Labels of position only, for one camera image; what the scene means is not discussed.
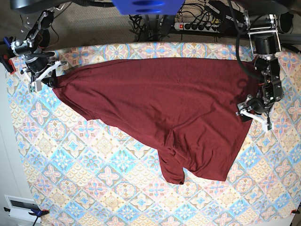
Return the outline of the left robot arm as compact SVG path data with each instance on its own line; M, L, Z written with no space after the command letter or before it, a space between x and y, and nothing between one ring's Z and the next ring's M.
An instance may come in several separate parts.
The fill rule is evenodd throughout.
M259 90L255 97L248 95L246 100L237 105L237 115L242 121L256 119L258 114L269 113L276 102L283 97L280 79L280 66L276 53L281 51L278 34L278 16L287 13L293 0L253 0L248 3L243 0L244 19L242 26L238 25L237 16L231 1L228 1L234 26L238 32L236 38L236 58L239 66L249 76L259 82ZM256 54L252 72L246 68L239 57L239 43L242 35L248 35L251 51Z

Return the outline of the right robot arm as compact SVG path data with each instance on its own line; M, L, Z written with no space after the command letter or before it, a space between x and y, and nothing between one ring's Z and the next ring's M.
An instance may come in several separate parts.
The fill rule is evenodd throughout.
M51 88L56 86L56 69L61 65L61 61L50 61L55 53L44 52L40 46L45 40L43 32L51 26L53 20L53 10L27 16L21 34L9 45L13 54L25 61L26 67L21 72L29 80L29 92L41 91L43 84Z

